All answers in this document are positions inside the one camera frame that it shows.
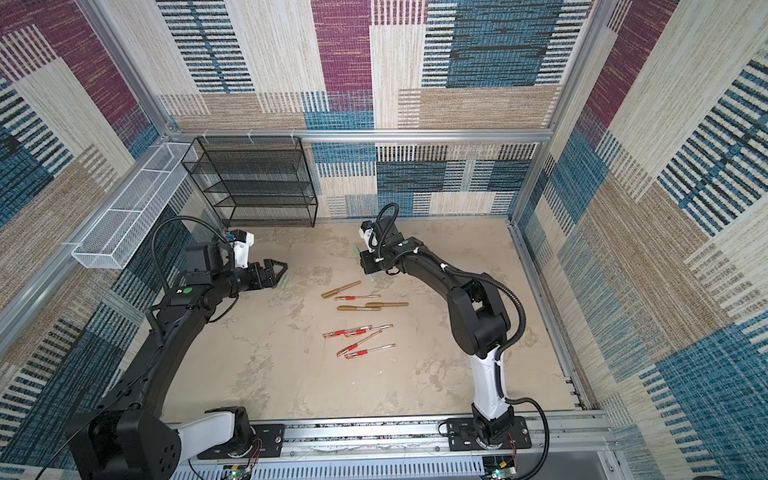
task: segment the red pen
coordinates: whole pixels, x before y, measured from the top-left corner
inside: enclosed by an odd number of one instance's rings
[[[363,355],[365,355],[365,354],[367,354],[367,353],[370,353],[370,352],[376,352],[376,351],[378,351],[378,350],[391,349],[391,348],[392,348],[392,347],[394,347],[394,346],[395,346],[395,344],[394,344],[394,343],[390,343],[389,345],[384,345],[384,346],[377,346],[377,347],[374,347],[374,348],[372,348],[372,349],[367,349],[367,350],[358,350],[357,352],[350,352],[350,353],[345,353],[345,354],[344,354],[344,358],[346,358],[346,359],[353,359],[353,358],[355,358],[356,356],[363,356]]]
[[[344,336],[355,336],[355,335],[362,335],[365,332],[370,332],[371,330],[384,330],[393,327],[391,323],[389,325],[381,325],[381,326],[374,326],[371,328],[370,326],[361,326],[358,329],[354,330],[347,330],[344,332]]]
[[[371,338],[373,338],[374,336],[377,336],[377,335],[379,335],[379,334],[380,334],[382,331],[383,331],[383,330],[376,330],[374,333],[371,333],[371,334],[370,334],[370,335],[368,335],[366,338],[364,338],[364,339],[362,339],[362,340],[358,341],[358,343],[353,343],[352,345],[350,345],[350,346],[346,347],[345,349],[341,349],[341,350],[339,350],[339,352],[336,354],[336,356],[341,356],[341,355],[344,355],[345,353],[348,353],[350,350],[354,350],[354,349],[356,349],[356,348],[357,348],[357,346],[358,346],[360,343],[363,343],[363,342],[365,342],[366,340],[370,340],[370,339],[371,339]]]
[[[351,329],[346,329],[346,330],[337,330],[337,331],[335,331],[335,332],[324,333],[324,334],[323,334],[323,336],[324,336],[325,338],[329,339],[329,338],[331,338],[332,336],[339,336],[339,335],[344,335],[344,334],[346,334],[347,332],[358,332],[358,331],[360,331],[360,330],[364,330],[364,331],[366,331],[366,332],[367,332],[369,329],[371,329],[371,326],[370,326],[370,325],[364,325],[364,326],[356,326],[355,328],[351,328]]]
[[[380,298],[381,295],[338,296],[334,300],[356,300],[358,298]]]

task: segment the metal plate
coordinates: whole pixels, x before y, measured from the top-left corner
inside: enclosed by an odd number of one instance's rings
[[[251,425],[257,439],[261,439],[261,454],[259,458],[279,458],[283,451],[283,440],[286,426],[282,423],[261,423]],[[197,455],[200,460],[232,460],[226,452],[217,451],[217,447],[206,450]],[[245,462],[250,457],[246,454],[242,459]]]
[[[472,425],[471,418],[453,418],[448,419],[448,444],[452,452],[467,452],[469,450],[481,450],[482,447],[477,442],[475,427]],[[528,434],[528,425],[521,416],[515,417],[515,423],[507,431],[515,441],[518,450],[529,449],[532,447],[531,436]],[[502,449],[511,449],[512,444],[507,438],[502,445]]]

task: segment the ventilation grille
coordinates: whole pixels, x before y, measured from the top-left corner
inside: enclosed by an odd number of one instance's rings
[[[72,256],[85,268],[122,270],[186,176],[181,159],[197,159],[189,144],[166,143],[104,212]]]
[[[219,480],[230,470],[221,466],[196,467],[205,480]],[[461,478],[485,474],[482,457],[450,456],[444,458],[377,458],[345,461],[297,461],[259,464],[252,480],[288,480],[301,478]],[[197,480],[189,467],[180,466],[174,480]]]

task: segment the patterned carpet wall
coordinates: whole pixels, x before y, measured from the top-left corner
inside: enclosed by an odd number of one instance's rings
[[[635,478],[768,478],[768,3],[621,0],[519,226]]]
[[[506,215],[536,144],[305,144],[319,218]]]
[[[177,214],[212,221],[201,194],[185,180],[158,222]],[[208,241],[206,230],[170,223],[157,255],[169,280],[184,268],[184,248]],[[114,385],[148,337],[144,309],[161,291],[148,239],[124,270],[81,266],[38,314],[0,362],[0,471],[23,478],[43,466],[65,440],[64,424],[90,412]],[[68,454],[54,468],[74,469]]]
[[[72,0],[0,0],[0,309],[158,137]],[[182,184],[164,217],[205,216]],[[199,230],[160,242],[174,275]],[[160,290],[143,246],[128,268],[76,267],[0,359],[0,472],[21,478],[64,441],[146,337]],[[54,466],[74,467],[62,456]]]
[[[1,309],[157,131],[72,0],[0,11]]]
[[[182,129],[540,128],[591,0],[104,0]]]

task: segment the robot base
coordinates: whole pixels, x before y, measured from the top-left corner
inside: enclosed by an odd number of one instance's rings
[[[472,419],[447,419],[446,426],[448,427],[448,444],[450,445],[451,452],[466,452],[468,450],[483,449],[480,443],[478,443],[478,436],[475,433]],[[507,433],[511,435],[512,439],[515,441],[517,450],[531,448],[531,434],[528,432],[528,427],[526,426],[523,417],[515,417],[515,421],[509,427]],[[509,437],[506,437],[499,448],[512,448],[512,445],[509,442]]]

